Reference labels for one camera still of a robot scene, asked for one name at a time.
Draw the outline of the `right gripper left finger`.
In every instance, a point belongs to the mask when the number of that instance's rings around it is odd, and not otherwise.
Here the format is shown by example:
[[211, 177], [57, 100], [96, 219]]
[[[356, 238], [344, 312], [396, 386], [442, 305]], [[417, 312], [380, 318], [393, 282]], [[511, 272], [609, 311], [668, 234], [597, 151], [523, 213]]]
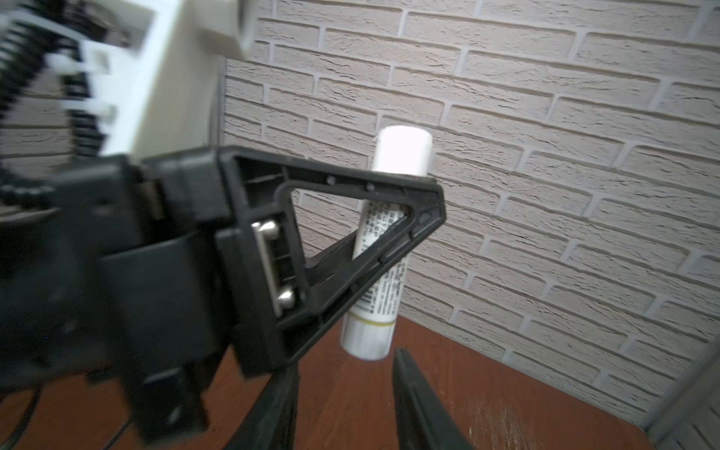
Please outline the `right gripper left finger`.
[[299, 382], [298, 365], [275, 373], [224, 449], [293, 450]]

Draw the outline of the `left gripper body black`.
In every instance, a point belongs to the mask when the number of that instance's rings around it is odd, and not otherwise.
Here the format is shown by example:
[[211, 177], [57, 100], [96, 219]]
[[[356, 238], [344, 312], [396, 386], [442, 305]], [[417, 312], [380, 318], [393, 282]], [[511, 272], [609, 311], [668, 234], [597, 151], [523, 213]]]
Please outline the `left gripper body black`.
[[207, 430], [202, 393], [226, 348], [228, 307], [207, 234], [150, 213], [126, 157], [71, 163], [54, 210], [1, 224], [1, 389], [105, 372], [146, 444]]

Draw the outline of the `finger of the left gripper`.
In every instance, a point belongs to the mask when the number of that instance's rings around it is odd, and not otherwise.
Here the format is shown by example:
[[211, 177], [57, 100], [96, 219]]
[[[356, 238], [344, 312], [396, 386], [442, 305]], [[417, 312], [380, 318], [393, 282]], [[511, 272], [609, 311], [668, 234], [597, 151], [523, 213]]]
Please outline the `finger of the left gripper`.
[[356, 234], [357, 232], [352, 232], [327, 249], [306, 259], [306, 275], [311, 286], [322, 284], [330, 279], [354, 258]]
[[[231, 343], [247, 378], [299, 361], [389, 269], [446, 219], [440, 184], [428, 177], [378, 174], [266, 153], [243, 146], [217, 150], [217, 165], [232, 208], [231, 223], [215, 236], [230, 286], [236, 323]], [[399, 208], [399, 220], [322, 284], [311, 286], [306, 259], [329, 248], [357, 225], [323, 244], [311, 243], [296, 203], [303, 193], [345, 197]]]

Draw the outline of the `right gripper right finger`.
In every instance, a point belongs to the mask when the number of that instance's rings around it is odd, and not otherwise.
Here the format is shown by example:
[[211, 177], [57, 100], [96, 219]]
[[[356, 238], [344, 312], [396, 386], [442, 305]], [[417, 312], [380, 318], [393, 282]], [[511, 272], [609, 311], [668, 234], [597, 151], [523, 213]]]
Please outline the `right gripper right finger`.
[[473, 448], [407, 349], [395, 351], [392, 381], [399, 449]]

